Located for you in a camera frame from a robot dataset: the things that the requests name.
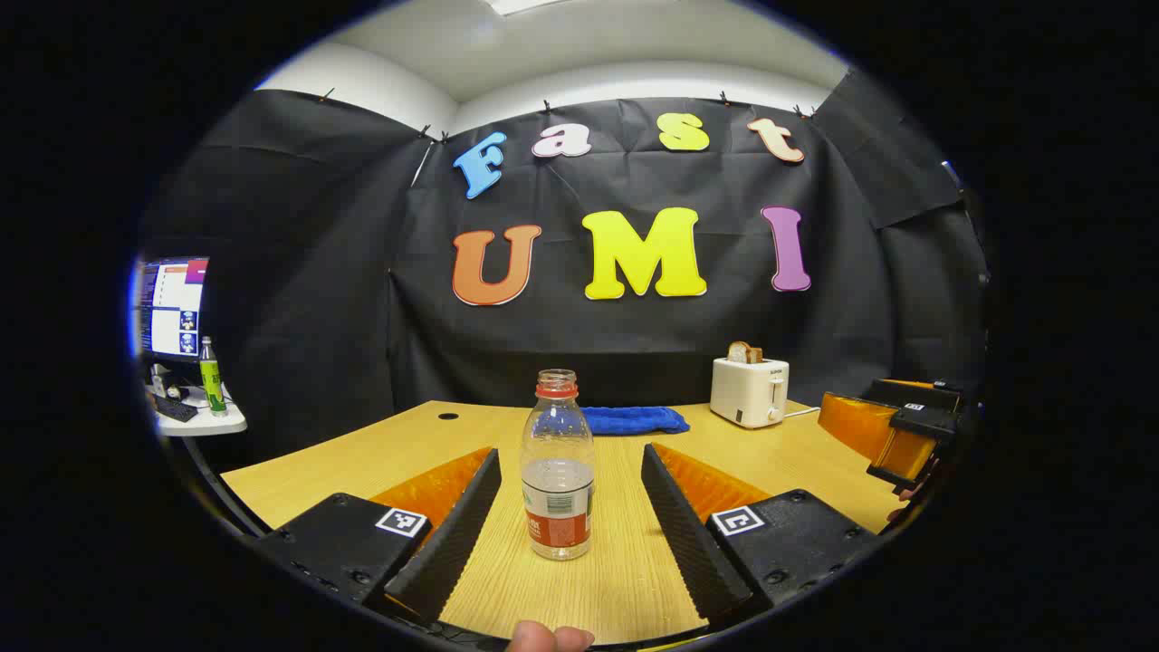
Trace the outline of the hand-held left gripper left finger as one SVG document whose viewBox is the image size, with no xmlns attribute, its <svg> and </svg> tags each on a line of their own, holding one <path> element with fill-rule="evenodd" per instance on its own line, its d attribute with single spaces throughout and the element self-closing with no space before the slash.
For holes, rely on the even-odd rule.
<svg viewBox="0 0 1159 652">
<path fill-rule="evenodd" d="M 334 493 L 258 540 L 340 601 L 429 624 L 461 578 L 502 483 L 481 448 L 363 499 Z"/>
</svg>

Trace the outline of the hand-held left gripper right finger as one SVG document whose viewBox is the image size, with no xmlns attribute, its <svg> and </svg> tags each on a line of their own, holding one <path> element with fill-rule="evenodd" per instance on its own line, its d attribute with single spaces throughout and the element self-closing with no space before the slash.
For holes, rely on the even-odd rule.
<svg viewBox="0 0 1159 652">
<path fill-rule="evenodd" d="M 862 528 L 803 488 L 770 495 L 659 444 L 641 479 L 699 618 L 732 627 L 822 589 L 876 551 Z"/>
</svg>

